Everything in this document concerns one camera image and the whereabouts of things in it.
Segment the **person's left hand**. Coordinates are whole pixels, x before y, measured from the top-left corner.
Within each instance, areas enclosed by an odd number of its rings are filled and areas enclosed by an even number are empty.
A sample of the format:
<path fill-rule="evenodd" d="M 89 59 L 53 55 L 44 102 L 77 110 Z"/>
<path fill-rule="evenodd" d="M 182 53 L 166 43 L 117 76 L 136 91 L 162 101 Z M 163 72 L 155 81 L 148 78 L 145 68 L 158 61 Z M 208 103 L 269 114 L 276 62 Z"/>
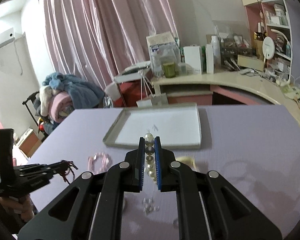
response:
<path fill-rule="evenodd" d="M 22 222 L 28 222 L 34 217 L 34 206 L 29 194 L 19 200 L 11 197 L 0 197 L 0 204 L 3 208 L 13 211 Z"/>

